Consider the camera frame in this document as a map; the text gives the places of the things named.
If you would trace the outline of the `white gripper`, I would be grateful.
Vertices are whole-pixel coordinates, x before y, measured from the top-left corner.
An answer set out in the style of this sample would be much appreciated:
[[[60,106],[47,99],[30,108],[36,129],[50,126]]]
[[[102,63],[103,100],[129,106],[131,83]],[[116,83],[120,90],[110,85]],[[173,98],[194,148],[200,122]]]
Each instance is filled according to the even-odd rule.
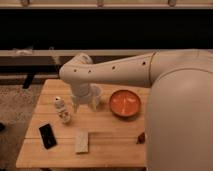
[[[72,100],[73,100],[73,112],[77,113],[79,104],[87,104],[90,103],[90,108],[93,111],[97,111],[98,103],[101,98],[101,87],[96,84],[79,84],[79,85],[71,85],[72,91]]]

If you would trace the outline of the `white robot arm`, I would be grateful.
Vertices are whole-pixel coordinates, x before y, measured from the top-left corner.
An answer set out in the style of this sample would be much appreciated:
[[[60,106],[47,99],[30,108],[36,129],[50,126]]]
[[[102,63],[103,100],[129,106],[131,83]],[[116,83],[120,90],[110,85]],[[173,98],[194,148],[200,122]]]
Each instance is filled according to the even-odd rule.
[[[213,52],[155,51],[98,64],[80,53],[59,75],[75,101],[92,83],[148,88],[147,171],[213,171]]]

